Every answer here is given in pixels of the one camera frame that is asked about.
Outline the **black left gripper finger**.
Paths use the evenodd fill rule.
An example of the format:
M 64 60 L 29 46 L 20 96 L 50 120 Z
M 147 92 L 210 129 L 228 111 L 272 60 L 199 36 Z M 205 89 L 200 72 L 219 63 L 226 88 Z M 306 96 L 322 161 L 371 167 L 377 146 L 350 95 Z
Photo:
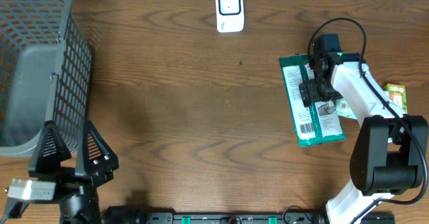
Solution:
M 71 153 L 54 121 L 46 121 L 40 138 L 29 161 L 30 176 L 51 174 L 61 167 L 61 162 L 71 159 Z
M 85 121 L 78 146 L 75 175 L 110 177 L 119 168 L 119 159 L 101 137 L 92 121 Z

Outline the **light blue wipes pack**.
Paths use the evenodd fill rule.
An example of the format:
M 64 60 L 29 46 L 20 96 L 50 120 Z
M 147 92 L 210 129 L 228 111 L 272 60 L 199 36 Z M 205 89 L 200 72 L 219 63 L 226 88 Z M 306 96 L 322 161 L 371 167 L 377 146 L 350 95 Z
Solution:
M 346 117 L 349 119 L 356 119 L 355 114 L 352 112 L 351 108 L 347 104 L 346 100 L 344 98 L 337 99 L 335 102 L 335 107 L 338 116 L 340 117 Z

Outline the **green white package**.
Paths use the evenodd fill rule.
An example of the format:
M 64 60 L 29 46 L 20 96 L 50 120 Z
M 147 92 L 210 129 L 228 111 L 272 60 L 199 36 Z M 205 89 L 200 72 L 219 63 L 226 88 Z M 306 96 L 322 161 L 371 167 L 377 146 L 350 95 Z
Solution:
M 299 85 L 314 79 L 308 57 L 303 54 L 292 55 L 280 58 L 279 62 L 298 145 L 309 147 L 346 139 L 332 101 L 304 106 Z

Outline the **green tea carton box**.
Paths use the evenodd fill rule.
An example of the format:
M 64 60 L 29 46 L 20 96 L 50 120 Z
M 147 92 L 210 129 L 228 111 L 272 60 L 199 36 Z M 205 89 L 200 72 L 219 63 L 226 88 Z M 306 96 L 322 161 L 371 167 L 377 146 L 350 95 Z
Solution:
M 406 113 L 408 112 L 406 88 L 404 85 L 387 83 L 383 87 L 383 90 L 398 107 L 402 108 Z

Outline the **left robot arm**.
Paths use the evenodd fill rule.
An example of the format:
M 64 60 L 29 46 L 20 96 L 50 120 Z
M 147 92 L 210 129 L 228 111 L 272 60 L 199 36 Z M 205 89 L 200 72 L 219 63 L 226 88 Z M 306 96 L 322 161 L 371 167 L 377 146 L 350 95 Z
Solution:
M 145 223 L 145 215 L 130 205 L 101 211 L 97 189 L 113 179 L 119 159 L 91 121 L 78 132 L 76 166 L 61 165 L 71 157 L 56 124 L 45 122 L 29 161 L 29 179 L 11 181 L 1 222 L 20 219 L 30 204 L 41 204 L 58 205 L 60 223 Z

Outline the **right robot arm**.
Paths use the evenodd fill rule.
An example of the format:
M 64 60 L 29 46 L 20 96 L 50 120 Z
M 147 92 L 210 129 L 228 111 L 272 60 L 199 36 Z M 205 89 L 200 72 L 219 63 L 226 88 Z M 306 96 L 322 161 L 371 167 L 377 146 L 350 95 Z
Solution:
M 305 106 L 340 95 L 360 130 L 348 184 L 325 204 L 325 223 L 360 223 L 381 203 L 412 205 L 428 189 L 428 122 L 408 115 L 383 92 L 358 53 L 308 57 L 314 78 L 302 85 Z

